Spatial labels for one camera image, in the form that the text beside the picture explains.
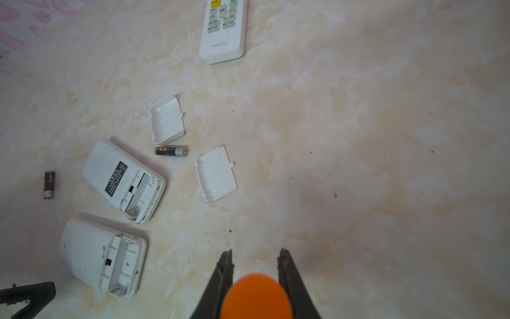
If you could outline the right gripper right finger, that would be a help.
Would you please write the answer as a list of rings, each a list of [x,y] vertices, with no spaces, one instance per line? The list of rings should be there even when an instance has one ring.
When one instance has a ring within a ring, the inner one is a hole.
[[[285,290],[294,319],[321,319],[290,252],[282,248],[278,257],[278,282]]]

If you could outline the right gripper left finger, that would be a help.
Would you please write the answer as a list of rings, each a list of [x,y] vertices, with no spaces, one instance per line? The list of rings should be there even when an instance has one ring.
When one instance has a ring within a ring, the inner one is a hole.
[[[233,283],[233,273],[232,251],[224,251],[216,263],[216,267],[195,311],[191,315],[191,319],[220,318],[224,298]]]

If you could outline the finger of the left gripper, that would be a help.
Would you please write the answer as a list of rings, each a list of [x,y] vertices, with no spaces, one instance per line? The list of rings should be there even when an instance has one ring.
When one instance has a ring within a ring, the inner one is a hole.
[[[30,284],[1,290],[1,304],[13,305],[27,301],[27,304],[11,316],[12,319],[33,319],[56,296],[53,282]]]

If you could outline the orange black screwdriver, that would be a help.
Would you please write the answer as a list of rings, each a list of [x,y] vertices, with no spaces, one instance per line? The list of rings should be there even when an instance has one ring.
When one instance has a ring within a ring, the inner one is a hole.
[[[283,287],[263,274],[251,274],[229,288],[221,318],[293,318],[292,307]]]

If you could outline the black battery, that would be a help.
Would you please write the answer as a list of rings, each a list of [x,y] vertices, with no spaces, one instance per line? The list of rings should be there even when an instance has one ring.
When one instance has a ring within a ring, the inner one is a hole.
[[[53,199],[53,197],[54,197],[54,177],[55,177],[55,172],[53,170],[45,171],[43,199]]]
[[[157,156],[186,157],[188,149],[183,147],[160,146],[155,148],[154,154]]]

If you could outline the white battery cover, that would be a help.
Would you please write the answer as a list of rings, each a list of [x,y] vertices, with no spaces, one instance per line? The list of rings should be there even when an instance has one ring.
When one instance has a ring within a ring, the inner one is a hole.
[[[150,108],[153,143],[158,146],[170,144],[185,135],[183,113],[178,99],[167,96]]]
[[[228,159],[224,146],[195,159],[199,187],[206,202],[215,202],[237,190],[233,167],[235,163]]]

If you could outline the red white remote control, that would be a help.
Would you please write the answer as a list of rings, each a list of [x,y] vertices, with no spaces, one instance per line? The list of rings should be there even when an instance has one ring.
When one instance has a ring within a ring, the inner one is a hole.
[[[142,225],[154,214],[165,178],[110,140],[91,150],[82,176],[131,223]]]

